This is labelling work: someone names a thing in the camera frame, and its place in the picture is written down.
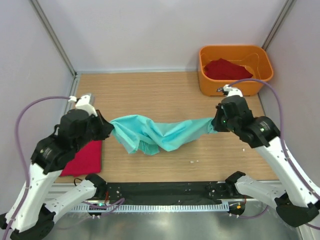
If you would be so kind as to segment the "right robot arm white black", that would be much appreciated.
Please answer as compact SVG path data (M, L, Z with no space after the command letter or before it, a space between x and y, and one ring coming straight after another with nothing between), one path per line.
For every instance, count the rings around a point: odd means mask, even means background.
M246 99L228 96L216 106L212 125L217 132L231 132L259 153L281 182L280 187L262 183L237 171L225 181L225 192L231 198L246 195L276 210L292 227L308 224L320 215L319 187L308 189L292 168L296 161L281 145L280 130L266 117L254 117Z

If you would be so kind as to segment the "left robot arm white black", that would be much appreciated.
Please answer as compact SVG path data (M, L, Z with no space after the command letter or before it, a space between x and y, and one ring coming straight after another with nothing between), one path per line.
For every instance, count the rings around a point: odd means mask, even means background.
M40 140L31 156L29 176L11 210L0 216L0 227L12 231L12 240L42 240L67 212L88 199L101 200L106 181L91 173L68 192L46 201L66 165L91 141L108 138L114 126L98 111L72 109L62 116L54 132Z

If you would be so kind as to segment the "teal t shirt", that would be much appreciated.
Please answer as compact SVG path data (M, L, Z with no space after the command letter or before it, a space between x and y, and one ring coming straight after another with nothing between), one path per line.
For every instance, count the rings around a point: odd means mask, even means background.
M111 134L129 154L142 151L156 155L160 149L172 152L203 135L216 134L213 118L188 119L180 122L161 123L143 115L127 115L113 119Z

